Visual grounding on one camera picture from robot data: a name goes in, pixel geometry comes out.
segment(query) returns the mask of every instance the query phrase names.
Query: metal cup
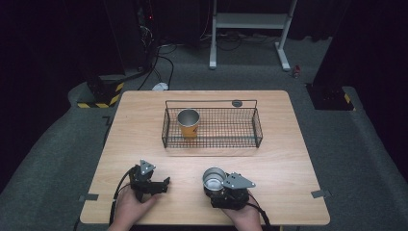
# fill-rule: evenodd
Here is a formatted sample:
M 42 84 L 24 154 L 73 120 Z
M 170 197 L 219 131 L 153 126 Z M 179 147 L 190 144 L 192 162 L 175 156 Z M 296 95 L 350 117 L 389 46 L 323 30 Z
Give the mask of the metal cup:
M 197 137 L 198 122 L 200 114 L 194 109 L 184 109 L 177 115 L 177 121 L 184 138 L 191 139 Z
M 210 167 L 203 174 L 204 192 L 207 195 L 219 193 L 223 189 L 222 182 L 227 178 L 225 171 L 218 167 Z

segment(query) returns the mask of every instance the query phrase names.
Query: white metal frame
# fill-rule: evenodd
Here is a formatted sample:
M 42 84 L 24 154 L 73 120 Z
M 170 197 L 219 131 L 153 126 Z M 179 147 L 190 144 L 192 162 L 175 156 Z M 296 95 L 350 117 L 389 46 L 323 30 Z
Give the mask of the white metal frame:
M 214 0 L 213 9 L 213 31 L 210 50 L 210 69 L 217 68 L 217 28 L 251 28 L 251 29 L 281 29 L 280 41 L 275 42 L 282 68 L 285 71 L 291 70 L 286 58 L 283 46 L 291 26 L 293 12 L 297 0 L 292 0 L 288 13 L 218 13 L 217 0 Z

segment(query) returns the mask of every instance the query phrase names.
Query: gray carpet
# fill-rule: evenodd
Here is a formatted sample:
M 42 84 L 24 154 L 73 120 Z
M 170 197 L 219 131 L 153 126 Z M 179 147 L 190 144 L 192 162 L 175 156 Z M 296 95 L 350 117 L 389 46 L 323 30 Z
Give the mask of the gray carpet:
M 231 51 L 218 49 L 217 70 L 208 69 L 209 48 L 177 46 L 174 50 L 174 46 L 169 46 L 163 47 L 161 53 L 174 62 L 170 90 L 289 93 L 320 186 L 333 194 L 325 199 L 331 222 L 301 230 L 408 230 L 407 183 L 377 137 L 357 92 L 344 88 L 356 108 L 354 112 L 317 111 L 310 100 L 305 84 L 313 82 L 329 43 L 330 40 L 311 42 L 308 38 L 287 41 L 285 51 L 290 64 L 301 67 L 297 79 L 282 71 L 272 42 L 243 43 Z M 219 46 L 232 49 L 237 44 L 223 42 Z M 169 62 L 159 59 L 156 67 L 167 82 Z M 143 79 L 126 82 L 123 91 L 136 90 Z M 141 90 L 151 90 L 157 83 L 157 76 L 152 74 Z M 107 122 L 112 121 L 116 110 L 77 108 L 76 100 L 85 86 L 84 83 L 70 92 L 67 97 L 71 109 L 33 146 L 0 195 L 0 230 L 107 229 L 107 224 L 79 222 L 75 226 L 84 205 L 81 195 L 88 193 L 103 149 Z

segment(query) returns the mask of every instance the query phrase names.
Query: wire basket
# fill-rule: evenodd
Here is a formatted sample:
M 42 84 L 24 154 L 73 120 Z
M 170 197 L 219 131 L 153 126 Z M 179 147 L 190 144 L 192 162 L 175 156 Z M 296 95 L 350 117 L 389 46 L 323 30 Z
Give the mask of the wire basket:
M 163 144 L 165 148 L 259 147 L 263 135 L 256 105 L 256 100 L 167 100 Z M 186 108 L 194 108 L 200 114 L 194 139 L 185 139 L 177 122 L 178 113 Z

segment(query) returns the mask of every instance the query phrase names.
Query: human hand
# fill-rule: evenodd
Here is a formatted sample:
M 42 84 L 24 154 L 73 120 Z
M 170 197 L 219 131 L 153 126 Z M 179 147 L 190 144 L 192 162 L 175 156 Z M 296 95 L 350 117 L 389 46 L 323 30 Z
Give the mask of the human hand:
M 252 196 L 249 196 L 248 203 L 257 205 Z M 234 222 L 239 231 L 262 231 L 259 211 L 252 206 L 246 205 L 240 210 L 222 209 L 222 212 Z
M 115 219 L 109 231 L 128 231 L 153 207 L 160 195 L 152 195 L 148 200 L 140 203 L 130 186 L 125 186 L 116 201 Z

